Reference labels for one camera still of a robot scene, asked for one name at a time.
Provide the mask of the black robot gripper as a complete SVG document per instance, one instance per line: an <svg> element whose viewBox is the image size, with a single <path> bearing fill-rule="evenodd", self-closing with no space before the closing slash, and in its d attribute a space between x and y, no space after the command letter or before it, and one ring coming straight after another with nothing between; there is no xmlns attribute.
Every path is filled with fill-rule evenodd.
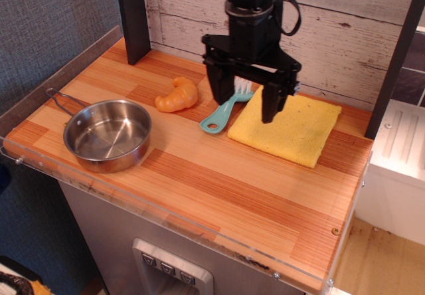
<svg viewBox="0 0 425 295"><path fill-rule="evenodd" d="M288 95L299 91L301 64L284 52L281 35L296 34L301 17L289 32L282 28L282 10L244 10L229 14L229 34L202 37L207 76L215 101L222 105L234 94L237 76L264 86L262 122L271 123L281 112Z"/></svg>

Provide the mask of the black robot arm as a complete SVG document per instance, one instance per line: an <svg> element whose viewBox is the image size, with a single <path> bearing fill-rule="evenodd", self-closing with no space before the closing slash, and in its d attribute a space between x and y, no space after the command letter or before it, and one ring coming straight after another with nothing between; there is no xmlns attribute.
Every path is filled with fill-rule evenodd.
<svg viewBox="0 0 425 295"><path fill-rule="evenodd" d="M290 32L284 30L284 1L299 7L296 0L226 0L229 33L202 37L204 64L216 102L222 105L235 94L236 77L261 84L265 124L299 90L301 64L280 48L280 39L296 34L301 23L296 22Z"/></svg>

